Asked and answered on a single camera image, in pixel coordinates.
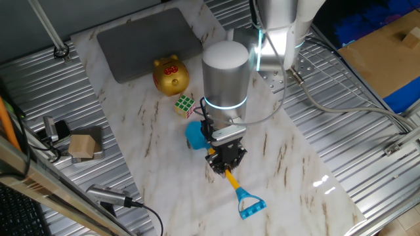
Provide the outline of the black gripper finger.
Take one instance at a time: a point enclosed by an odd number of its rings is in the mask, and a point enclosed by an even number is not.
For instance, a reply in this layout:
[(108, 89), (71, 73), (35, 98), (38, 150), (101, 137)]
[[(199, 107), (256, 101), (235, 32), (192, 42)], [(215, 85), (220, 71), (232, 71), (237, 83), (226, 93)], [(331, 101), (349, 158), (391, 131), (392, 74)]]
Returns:
[(230, 163), (228, 163), (228, 170), (234, 170), (235, 168), (237, 168), (246, 153), (246, 149), (239, 149), (238, 154), (233, 158), (233, 160)]
[(205, 160), (207, 161), (214, 173), (219, 175), (225, 175), (227, 164), (222, 160), (222, 157), (218, 153), (207, 155), (205, 157)]

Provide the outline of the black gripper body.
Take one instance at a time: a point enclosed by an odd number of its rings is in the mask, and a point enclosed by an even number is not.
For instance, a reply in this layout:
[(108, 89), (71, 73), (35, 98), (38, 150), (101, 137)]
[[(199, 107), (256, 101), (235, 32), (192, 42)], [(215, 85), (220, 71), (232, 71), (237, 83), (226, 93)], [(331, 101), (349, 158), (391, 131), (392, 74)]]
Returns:
[(215, 148), (225, 163), (230, 163), (233, 158), (238, 154), (239, 149), (245, 149), (239, 141), (232, 141)]

